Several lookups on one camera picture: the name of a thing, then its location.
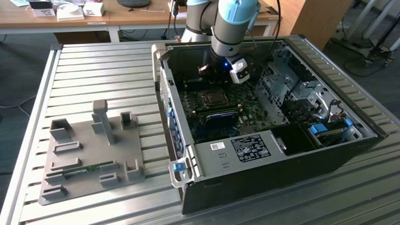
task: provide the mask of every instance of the white object on desk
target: white object on desk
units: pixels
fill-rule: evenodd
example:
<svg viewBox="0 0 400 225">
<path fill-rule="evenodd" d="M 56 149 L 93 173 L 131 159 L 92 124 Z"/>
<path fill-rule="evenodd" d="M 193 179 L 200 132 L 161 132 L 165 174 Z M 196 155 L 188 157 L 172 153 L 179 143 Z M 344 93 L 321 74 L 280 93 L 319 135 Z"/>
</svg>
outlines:
<svg viewBox="0 0 400 225">
<path fill-rule="evenodd" d="M 87 2 L 83 13 L 85 16 L 103 16 L 104 4 L 101 2 Z"/>
<path fill-rule="evenodd" d="M 83 20 L 81 7 L 72 4 L 64 4 L 57 7 L 57 21 Z"/>
<path fill-rule="evenodd" d="M 55 16 L 55 10 L 52 8 L 43 8 L 43 9 L 32 9 L 32 12 L 36 17 L 40 16 Z"/>
<path fill-rule="evenodd" d="M 172 2 L 168 2 L 169 11 L 172 12 Z M 176 15 L 176 19 L 185 19 L 188 16 L 187 12 L 179 12 Z"/>
</svg>

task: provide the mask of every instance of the motherboard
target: motherboard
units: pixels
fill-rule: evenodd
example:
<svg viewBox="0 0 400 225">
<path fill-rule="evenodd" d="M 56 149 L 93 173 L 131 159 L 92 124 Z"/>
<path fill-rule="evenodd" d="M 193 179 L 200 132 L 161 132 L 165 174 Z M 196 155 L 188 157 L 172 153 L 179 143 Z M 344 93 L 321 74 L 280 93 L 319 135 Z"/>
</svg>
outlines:
<svg viewBox="0 0 400 225">
<path fill-rule="evenodd" d="M 223 85 L 184 91 L 180 100 L 195 143 L 260 132 L 271 128 L 268 112 L 255 95 L 255 85 Z"/>
</svg>

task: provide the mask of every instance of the metal table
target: metal table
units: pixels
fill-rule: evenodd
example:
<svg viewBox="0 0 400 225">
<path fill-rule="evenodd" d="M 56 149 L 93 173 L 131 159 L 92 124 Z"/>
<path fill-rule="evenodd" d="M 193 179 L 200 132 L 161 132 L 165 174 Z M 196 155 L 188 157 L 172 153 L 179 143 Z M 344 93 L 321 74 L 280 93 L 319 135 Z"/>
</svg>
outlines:
<svg viewBox="0 0 400 225">
<path fill-rule="evenodd" d="M 180 213 L 152 81 L 156 42 L 53 48 L 0 216 L 0 224 L 393 224 L 400 222 L 400 122 L 304 39 L 295 44 L 351 99 L 391 133 L 336 172 L 191 215 Z M 145 181 L 41 206 L 37 203 L 49 123 L 91 119 L 91 101 L 109 101 L 108 116 L 139 115 Z"/>
</svg>

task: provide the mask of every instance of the metal bracket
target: metal bracket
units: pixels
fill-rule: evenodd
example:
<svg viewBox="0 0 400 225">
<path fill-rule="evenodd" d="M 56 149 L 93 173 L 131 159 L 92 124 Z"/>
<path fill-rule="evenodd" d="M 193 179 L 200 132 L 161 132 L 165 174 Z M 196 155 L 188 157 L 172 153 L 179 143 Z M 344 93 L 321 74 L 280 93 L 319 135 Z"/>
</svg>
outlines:
<svg viewBox="0 0 400 225">
<path fill-rule="evenodd" d="M 167 53 L 167 46 L 164 43 L 153 44 L 151 47 L 151 59 L 152 59 L 152 76 L 155 82 L 159 81 L 157 76 L 157 61 L 161 60 L 163 55 Z"/>
</svg>

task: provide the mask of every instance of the gray floor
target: gray floor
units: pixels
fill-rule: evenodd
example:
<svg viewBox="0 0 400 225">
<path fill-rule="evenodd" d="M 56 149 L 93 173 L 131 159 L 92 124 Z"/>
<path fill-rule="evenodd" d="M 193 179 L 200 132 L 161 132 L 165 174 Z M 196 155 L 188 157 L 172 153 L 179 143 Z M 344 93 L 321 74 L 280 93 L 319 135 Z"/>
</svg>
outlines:
<svg viewBox="0 0 400 225">
<path fill-rule="evenodd" d="M 352 23 L 360 12 L 361 8 L 352 9 L 345 15 L 345 22 Z M 369 12 L 360 26 L 360 31 L 353 35 L 353 38 L 360 37 L 361 30 L 375 16 L 376 13 Z M 379 38 L 389 23 L 391 20 L 387 19 L 372 37 Z M 160 39 L 161 32 L 163 30 L 149 30 L 143 40 Z M 137 30 L 129 35 L 140 39 L 144 35 L 144 30 Z M 399 37 L 400 27 L 395 29 L 385 45 L 389 46 Z M 57 40 L 52 34 L 23 34 L 8 35 L 5 42 L 0 44 L 0 105 L 17 104 L 21 100 L 36 94 L 49 47 L 55 43 L 57 43 Z M 345 61 L 359 58 L 355 52 L 347 50 L 340 45 L 327 47 L 324 52 L 339 66 Z M 377 63 L 365 68 L 360 61 L 349 64 L 349 69 L 357 74 L 367 74 L 380 69 L 380 64 Z M 375 75 L 369 77 L 353 76 L 364 89 L 397 117 L 400 117 L 399 69 L 400 64 L 396 60 Z M 31 112 L 32 104 L 33 101 L 29 101 L 24 105 L 24 109 L 28 112 Z M 28 124 L 28 117 L 17 108 L 0 109 L 0 115 L 3 116 L 3 121 L 0 122 L 0 172 L 12 172 Z M 3 205 L 9 179 L 11 176 L 0 176 L 0 205 Z"/>
</svg>

